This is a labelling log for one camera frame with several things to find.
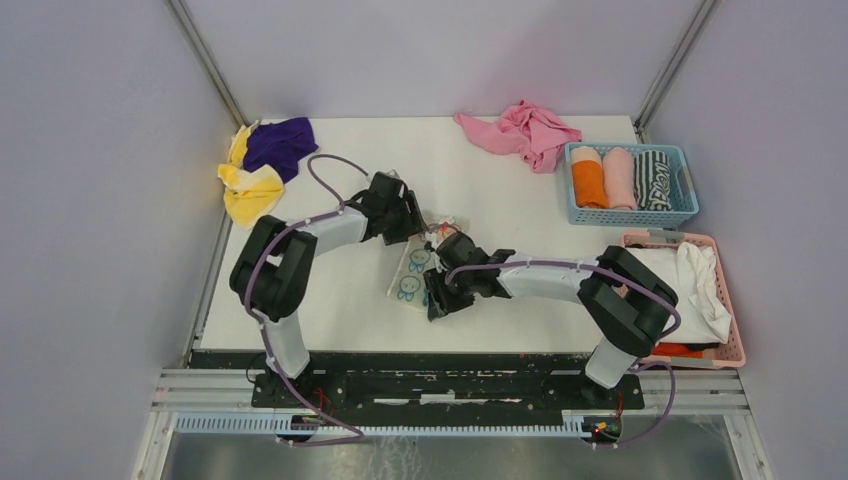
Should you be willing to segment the green white striped towel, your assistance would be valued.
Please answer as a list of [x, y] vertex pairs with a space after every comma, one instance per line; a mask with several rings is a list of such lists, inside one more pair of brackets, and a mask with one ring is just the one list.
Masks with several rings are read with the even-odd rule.
[[648, 150], [634, 158], [634, 195], [639, 210], [672, 210], [671, 170], [665, 153]]

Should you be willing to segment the teal patterned towel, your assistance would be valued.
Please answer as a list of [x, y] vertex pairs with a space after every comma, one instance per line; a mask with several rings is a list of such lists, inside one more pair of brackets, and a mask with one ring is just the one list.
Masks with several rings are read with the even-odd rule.
[[424, 273], [436, 267], [435, 249], [449, 236], [465, 231], [469, 224], [452, 215], [424, 215], [424, 230], [406, 243], [396, 272], [390, 282], [387, 298], [401, 305], [425, 312], [428, 307]]

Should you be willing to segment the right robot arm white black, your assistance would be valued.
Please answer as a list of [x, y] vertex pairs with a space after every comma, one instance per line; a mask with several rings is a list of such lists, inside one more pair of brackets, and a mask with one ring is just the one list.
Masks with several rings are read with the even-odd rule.
[[599, 328], [577, 382], [580, 400], [602, 408], [620, 380], [682, 324], [678, 295], [653, 270], [620, 246], [589, 259], [534, 257], [512, 249], [487, 253], [465, 233], [433, 249], [423, 273], [428, 318], [446, 317], [477, 298], [543, 298], [581, 305]]

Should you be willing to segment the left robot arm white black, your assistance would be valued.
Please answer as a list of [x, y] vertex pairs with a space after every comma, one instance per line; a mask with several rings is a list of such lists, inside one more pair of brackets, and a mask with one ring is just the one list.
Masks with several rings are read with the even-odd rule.
[[307, 404], [315, 390], [313, 378], [303, 373], [310, 354], [298, 318], [315, 259], [377, 237], [387, 246], [402, 243], [424, 227], [414, 191], [385, 172], [329, 212], [292, 223], [272, 215], [257, 221], [229, 286], [259, 326], [267, 363], [280, 375], [276, 392], [288, 405]]

